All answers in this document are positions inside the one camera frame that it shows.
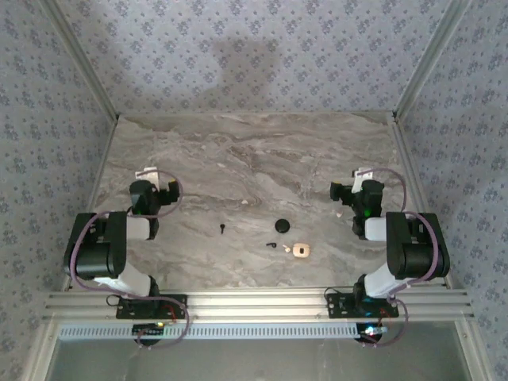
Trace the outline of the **left black controller board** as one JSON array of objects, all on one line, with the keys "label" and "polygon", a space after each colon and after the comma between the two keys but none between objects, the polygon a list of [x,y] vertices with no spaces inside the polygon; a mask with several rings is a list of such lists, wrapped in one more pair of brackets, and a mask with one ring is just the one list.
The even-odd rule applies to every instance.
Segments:
[{"label": "left black controller board", "polygon": [[164,328],[163,322],[134,324],[131,334],[133,336],[161,336],[164,334]]}]

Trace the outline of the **black controller board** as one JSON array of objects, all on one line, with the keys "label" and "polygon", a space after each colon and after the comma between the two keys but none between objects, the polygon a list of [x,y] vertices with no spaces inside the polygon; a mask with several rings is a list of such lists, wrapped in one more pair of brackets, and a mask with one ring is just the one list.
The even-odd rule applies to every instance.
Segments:
[{"label": "black controller board", "polygon": [[376,340],[388,331],[387,327],[374,323],[357,323],[356,328],[360,337],[375,338]]},{"label": "black controller board", "polygon": [[131,334],[133,336],[161,336],[164,334],[164,328],[163,322],[134,324]]}]

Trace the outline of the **right black controller board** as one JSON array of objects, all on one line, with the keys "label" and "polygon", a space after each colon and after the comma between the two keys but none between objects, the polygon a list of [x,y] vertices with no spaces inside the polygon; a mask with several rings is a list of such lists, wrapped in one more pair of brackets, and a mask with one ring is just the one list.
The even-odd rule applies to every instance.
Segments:
[{"label": "right black controller board", "polygon": [[360,337],[375,338],[376,340],[388,331],[387,327],[374,323],[357,323],[356,328]]}]

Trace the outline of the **aluminium side rail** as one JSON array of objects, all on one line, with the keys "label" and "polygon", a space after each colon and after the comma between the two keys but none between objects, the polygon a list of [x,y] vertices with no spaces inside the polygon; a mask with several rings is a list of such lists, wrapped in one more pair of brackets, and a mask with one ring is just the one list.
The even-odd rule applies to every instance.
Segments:
[{"label": "aluminium side rail", "polygon": [[418,162],[412,155],[410,142],[407,140],[403,127],[393,116],[391,111],[386,112],[387,125],[390,130],[391,139],[398,156],[400,173],[406,181],[406,189],[408,194],[408,210],[417,212],[434,213],[427,200],[424,187],[420,180],[418,171]]},{"label": "aluminium side rail", "polygon": [[115,129],[117,128],[119,118],[120,118],[120,115],[117,114],[115,116],[111,130],[107,136],[106,145],[102,151],[101,159],[100,159],[99,165],[98,165],[98,170],[94,174],[94,183],[93,183],[93,186],[92,186],[92,189],[90,192],[90,197],[88,198],[86,207],[84,209],[86,212],[94,210],[94,206],[95,206],[95,203],[96,203],[96,200],[98,197],[99,188],[100,188],[101,178],[102,178],[102,175],[104,172],[104,167],[106,165],[106,160],[109,155],[110,147],[112,144],[112,140],[114,138],[114,133],[115,133]]}]

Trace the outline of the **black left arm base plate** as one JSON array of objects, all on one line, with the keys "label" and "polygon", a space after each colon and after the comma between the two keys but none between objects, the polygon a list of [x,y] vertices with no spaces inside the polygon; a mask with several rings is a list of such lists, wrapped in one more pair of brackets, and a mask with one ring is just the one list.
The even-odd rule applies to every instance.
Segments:
[{"label": "black left arm base plate", "polygon": [[184,319],[182,306],[187,307],[185,294],[162,294],[154,300],[119,298],[116,319],[119,320],[178,320]]}]

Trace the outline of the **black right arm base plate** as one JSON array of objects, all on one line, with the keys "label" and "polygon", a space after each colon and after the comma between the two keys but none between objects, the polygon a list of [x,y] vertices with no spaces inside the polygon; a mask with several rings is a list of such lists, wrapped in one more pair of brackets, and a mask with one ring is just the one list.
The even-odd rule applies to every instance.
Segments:
[{"label": "black right arm base plate", "polygon": [[364,297],[361,300],[353,293],[331,293],[325,296],[329,318],[398,318],[397,306],[386,299]]}]

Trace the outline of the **aluminium corner post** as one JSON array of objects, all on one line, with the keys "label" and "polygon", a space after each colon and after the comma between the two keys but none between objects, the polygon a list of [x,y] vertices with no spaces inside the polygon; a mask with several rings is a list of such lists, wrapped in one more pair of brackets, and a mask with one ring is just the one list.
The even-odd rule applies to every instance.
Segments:
[{"label": "aluminium corner post", "polygon": [[393,110],[396,122],[402,121],[409,113],[471,2],[472,0],[449,0],[448,6],[437,24],[432,38],[421,55],[414,73],[406,84],[397,106]]},{"label": "aluminium corner post", "polygon": [[82,45],[79,43],[78,37],[75,35],[71,24],[67,21],[58,2],[56,0],[37,1],[55,29],[56,34],[61,39],[63,46],[71,57],[76,69],[83,77],[84,82],[92,93],[95,101],[98,103],[98,106],[113,123],[116,123],[117,112],[114,108],[114,104],[111,102],[100,78],[95,73]]}]

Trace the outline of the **aluminium mounting rail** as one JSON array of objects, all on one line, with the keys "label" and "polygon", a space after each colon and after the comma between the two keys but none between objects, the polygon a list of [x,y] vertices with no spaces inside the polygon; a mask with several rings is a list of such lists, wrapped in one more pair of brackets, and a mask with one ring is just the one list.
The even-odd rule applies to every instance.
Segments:
[{"label": "aluminium mounting rail", "polygon": [[[321,287],[272,287],[187,291],[190,316],[209,322],[315,322],[329,319]],[[397,294],[411,321],[470,320],[475,315],[466,291],[440,284],[411,287]],[[116,310],[105,293],[54,292],[43,309],[44,320],[112,321]]]}]

